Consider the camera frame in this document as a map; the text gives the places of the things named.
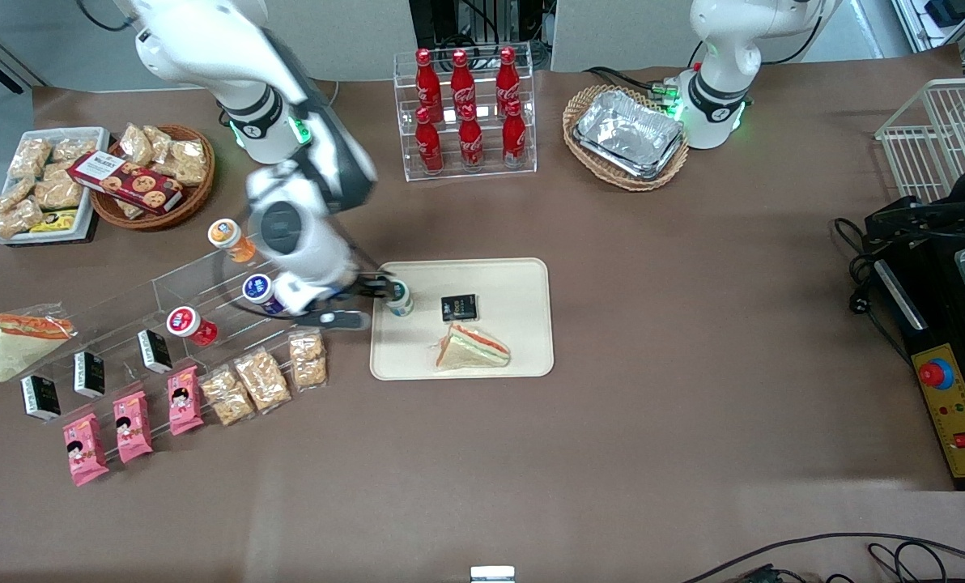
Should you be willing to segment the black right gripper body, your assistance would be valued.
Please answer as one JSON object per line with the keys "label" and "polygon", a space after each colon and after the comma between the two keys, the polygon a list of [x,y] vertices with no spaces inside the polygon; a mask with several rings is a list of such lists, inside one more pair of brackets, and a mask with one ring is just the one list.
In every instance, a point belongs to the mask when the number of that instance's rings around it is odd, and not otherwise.
{"label": "black right gripper body", "polygon": [[329,288],[330,295],[323,299],[323,309],[340,309],[342,305],[358,298],[369,298],[367,296],[367,274],[360,273],[348,282],[337,282]]}

